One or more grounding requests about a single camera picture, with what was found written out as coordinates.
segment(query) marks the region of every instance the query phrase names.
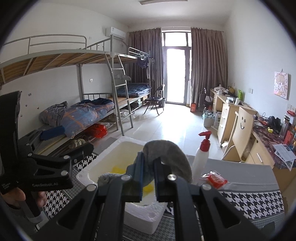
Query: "wooden desk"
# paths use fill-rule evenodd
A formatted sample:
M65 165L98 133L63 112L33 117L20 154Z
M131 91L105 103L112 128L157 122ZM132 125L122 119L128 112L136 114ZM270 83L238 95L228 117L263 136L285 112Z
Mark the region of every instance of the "wooden desk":
M220 145L224 141L228 141L231 135L231 131L235 122L235 112L239 111L239 108L243 108L249 114L255 115L257 111L249 105L234 105L226 103L227 97L224 95L218 95L214 90L211 90L211 94L214 95L213 99L213 112L222 112L221 119L217 131L218 141Z
M254 141L252 149L246 159L246 163L257 165L269 165L276 177L279 189L283 193L296 176L296 163L294 162L292 171L286 167L283 161L274 154L272 145L281 144L282 140L274 133L268 133L266 128L253 127L250 138Z

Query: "trash can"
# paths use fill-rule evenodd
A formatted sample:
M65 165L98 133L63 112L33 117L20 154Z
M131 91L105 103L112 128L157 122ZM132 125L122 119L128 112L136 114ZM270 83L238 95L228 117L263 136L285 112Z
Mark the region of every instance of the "trash can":
M205 112L202 115L202 118L204 120L203 124L205 128L210 128L214 124L214 114L212 112Z
M166 98L163 98L161 101L159 101L158 107L161 107L161 108L165 107L165 100L166 100Z

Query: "drawer handle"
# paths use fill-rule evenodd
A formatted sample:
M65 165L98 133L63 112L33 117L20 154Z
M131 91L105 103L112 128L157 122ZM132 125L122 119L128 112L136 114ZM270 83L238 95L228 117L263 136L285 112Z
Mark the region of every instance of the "drawer handle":
M261 159L261 157L259 156L259 154L257 153L257 156L259 157L259 160L263 163L263 161L262 161L262 159Z

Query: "cartoon picture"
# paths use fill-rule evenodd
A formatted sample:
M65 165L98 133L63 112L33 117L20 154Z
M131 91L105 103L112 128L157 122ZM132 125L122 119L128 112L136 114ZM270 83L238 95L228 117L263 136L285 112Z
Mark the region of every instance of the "cartoon picture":
M284 72L274 72L274 94L288 98L288 74Z

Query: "guardrail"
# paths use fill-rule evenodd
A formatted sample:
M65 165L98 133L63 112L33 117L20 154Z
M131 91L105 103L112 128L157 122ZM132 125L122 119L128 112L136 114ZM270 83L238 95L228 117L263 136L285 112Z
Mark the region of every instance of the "guardrail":
M84 42L76 42L76 41L52 41L52 42L44 42L44 43L37 43L37 44L31 44L31 39L33 38L38 38L38 37L47 37L47 36L72 36L72 37L81 37L84 38L85 41ZM29 36L29 37L25 37L25 38L20 38L20 39L16 39L10 42L5 43L3 46L7 45L7 44L11 44L20 40L25 40L28 39L29 43L28 43L28 54L30 52L30 47L31 46L36 46L36 45L43 45L43 44L58 44L58 43L73 43L73 44L84 44L85 48L87 46L87 39L85 36L83 35L76 35L76 34L42 34L42 35L34 35L34 36Z

